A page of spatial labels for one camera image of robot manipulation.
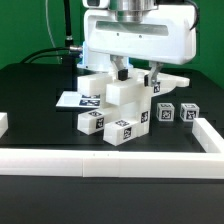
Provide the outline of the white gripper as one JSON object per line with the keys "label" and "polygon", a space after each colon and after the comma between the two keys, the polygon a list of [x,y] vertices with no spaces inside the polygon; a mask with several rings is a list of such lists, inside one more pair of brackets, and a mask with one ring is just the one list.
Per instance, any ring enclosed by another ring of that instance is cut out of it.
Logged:
{"label": "white gripper", "polygon": [[194,19],[192,6],[159,6],[145,12],[140,23],[118,22],[113,11],[89,9],[84,15],[85,42],[91,51],[111,55],[120,81],[128,79],[122,56],[155,61],[144,76],[144,86],[153,87],[162,63],[180,65],[195,57]]}

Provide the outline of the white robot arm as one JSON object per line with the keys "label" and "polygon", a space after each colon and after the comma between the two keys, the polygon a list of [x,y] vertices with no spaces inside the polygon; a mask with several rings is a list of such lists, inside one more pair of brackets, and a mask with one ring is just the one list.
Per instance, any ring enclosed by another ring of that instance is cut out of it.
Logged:
{"label": "white robot arm", "polygon": [[182,65],[196,55],[199,9],[193,0],[82,0],[89,51],[110,56],[117,69],[124,57],[147,60],[146,86],[157,82],[165,63]]}

